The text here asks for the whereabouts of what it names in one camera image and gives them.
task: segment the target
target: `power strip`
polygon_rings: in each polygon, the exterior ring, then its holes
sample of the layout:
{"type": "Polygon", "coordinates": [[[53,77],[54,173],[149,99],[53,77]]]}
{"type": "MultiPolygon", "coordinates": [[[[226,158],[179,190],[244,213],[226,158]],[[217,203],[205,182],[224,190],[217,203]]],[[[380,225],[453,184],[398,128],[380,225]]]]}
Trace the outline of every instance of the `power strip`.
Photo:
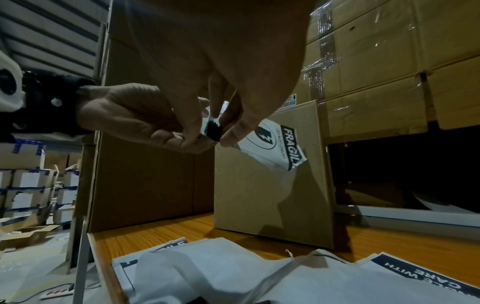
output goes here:
{"type": "Polygon", "coordinates": [[[54,298],[54,297],[61,297],[61,296],[67,296],[67,295],[72,295],[74,293],[74,290],[70,288],[67,289],[62,289],[62,290],[56,290],[56,291],[50,291],[47,293],[44,293],[40,296],[40,300],[45,300],[48,298],[54,298]]]}

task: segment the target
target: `white sticker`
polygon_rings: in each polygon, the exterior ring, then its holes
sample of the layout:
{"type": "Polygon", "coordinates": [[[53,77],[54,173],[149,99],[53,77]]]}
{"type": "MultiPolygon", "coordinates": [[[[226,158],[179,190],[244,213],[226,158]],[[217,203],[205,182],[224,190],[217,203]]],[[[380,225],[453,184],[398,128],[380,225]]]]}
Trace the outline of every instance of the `white sticker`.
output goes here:
{"type": "Polygon", "coordinates": [[[279,108],[279,110],[281,109],[286,109],[286,108],[291,108],[291,107],[294,107],[297,105],[297,95],[296,94],[292,94],[290,95],[286,101],[283,103],[283,105],[279,108]]]}
{"type": "Polygon", "coordinates": [[[79,185],[79,179],[80,177],[78,175],[72,173],[69,187],[77,187],[79,185]]]}
{"type": "Polygon", "coordinates": [[[12,209],[18,209],[18,208],[28,208],[28,207],[30,207],[30,204],[32,203],[32,197],[33,196],[34,195],[31,194],[31,193],[18,193],[13,198],[11,208],[12,209]]]}
{"type": "Polygon", "coordinates": [[[24,173],[21,175],[20,188],[38,187],[40,173],[24,173]]]}
{"type": "Polygon", "coordinates": [[[76,190],[65,190],[63,192],[63,200],[61,204],[72,204],[74,201],[77,200],[77,191],[76,190]]]}
{"type": "Polygon", "coordinates": [[[60,223],[70,222],[74,216],[74,211],[62,211],[60,216],[60,223]]]}
{"type": "Polygon", "coordinates": [[[31,214],[31,211],[15,212],[12,217],[29,216],[31,214]]]}

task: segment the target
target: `wooden tabletop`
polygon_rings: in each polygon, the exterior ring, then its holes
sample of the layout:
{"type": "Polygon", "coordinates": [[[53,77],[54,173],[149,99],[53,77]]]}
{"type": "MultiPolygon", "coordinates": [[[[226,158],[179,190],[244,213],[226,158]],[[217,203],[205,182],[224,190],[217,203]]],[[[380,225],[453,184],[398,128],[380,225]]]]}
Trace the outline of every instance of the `wooden tabletop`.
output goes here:
{"type": "MultiPolygon", "coordinates": [[[[421,232],[378,229],[359,225],[353,217],[335,218],[335,245],[339,257],[354,262],[372,253],[386,252],[441,274],[480,287],[480,243],[421,232]]],[[[317,249],[270,238],[213,228],[213,215],[197,215],[89,234],[103,286],[113,304],[128,303],[111,267],[113,258],[185,237],[188,242],[224,237],[265,259],[286,258],[317,249]]]]}

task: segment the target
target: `corrugated metal ceiling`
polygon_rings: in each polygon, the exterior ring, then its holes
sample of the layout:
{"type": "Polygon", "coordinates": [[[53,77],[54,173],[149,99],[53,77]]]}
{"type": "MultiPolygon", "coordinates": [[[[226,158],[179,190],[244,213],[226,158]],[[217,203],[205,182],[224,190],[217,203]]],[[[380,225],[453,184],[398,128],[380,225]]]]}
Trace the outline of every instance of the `corrugated metal ceiling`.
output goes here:
{"type": "Polygon", "coordinates": [[[0,0],[0,47],[24,68],[92,78],[109,0],[0,0]]]}

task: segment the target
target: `hand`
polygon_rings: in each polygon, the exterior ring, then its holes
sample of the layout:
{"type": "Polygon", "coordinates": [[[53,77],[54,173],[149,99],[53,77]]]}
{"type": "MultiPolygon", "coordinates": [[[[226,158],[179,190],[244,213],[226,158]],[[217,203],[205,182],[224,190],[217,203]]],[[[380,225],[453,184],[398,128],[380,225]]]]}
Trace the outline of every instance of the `hand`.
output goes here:
{"type": "MultiPolygon", "coordinates": [[[[82,87],[76,119],[80,127],[100,130],[128,141],[156,145],[187,153],[201,153],[215,145],[203,135],[187,141],[181,133],[169,102],[157,87],[126,84],[111,87],[82,87]]],[[[209,105],[197,99],[199,108],[209,105]]]]}
{"type": "Polygon", "coordinates": [[[127,11],[137,47],[170,100],[185,137],[195,138],[200,131],[201,87],[208,83],[216,117],[227,83],[238,90],[236,121],[220,140],[231,146],[291,94],[314,3],[205,0],[185,5],[143,0],[127,1],[127,11]]]}

